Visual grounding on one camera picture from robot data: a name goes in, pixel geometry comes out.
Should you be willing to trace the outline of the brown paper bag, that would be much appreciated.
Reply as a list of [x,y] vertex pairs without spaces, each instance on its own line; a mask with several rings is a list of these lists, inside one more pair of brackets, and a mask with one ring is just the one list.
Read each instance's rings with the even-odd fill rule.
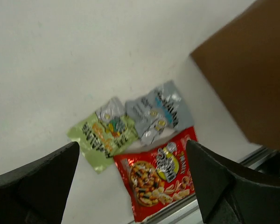
[[191,57],[255,144],[280,151],[280,0],[258,0]]

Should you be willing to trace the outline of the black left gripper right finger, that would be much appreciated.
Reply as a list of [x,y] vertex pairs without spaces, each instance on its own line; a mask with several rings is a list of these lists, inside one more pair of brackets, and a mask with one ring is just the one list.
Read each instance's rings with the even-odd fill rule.
[[254,170],[194,140],[186,151],[205,224],[280,224],[280,152]]

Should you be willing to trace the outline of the pale blue snack packet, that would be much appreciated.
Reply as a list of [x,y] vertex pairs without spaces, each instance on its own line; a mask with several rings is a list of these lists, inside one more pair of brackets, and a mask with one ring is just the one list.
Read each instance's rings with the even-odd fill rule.
[[156,141],[166,127],[181,132],[194,125],[190,110],[172,80],[146,95],[126,101],[125,109],[134,120],[138,137],[144,145]]

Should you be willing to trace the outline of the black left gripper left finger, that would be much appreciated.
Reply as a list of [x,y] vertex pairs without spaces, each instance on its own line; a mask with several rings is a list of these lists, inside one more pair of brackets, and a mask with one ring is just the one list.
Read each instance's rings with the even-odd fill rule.
[[0,224],[59,224],[79,158],[79,144],[0,175]]

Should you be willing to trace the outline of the red mixed snack bag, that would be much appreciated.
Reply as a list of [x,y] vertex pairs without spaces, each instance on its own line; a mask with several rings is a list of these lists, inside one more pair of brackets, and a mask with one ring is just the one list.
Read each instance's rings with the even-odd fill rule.
[[131,197],[135,222],[143,222],[171,204],[194,194],[186,153],[188,140],[197,140],[193,127],[147,152],[114,156]]

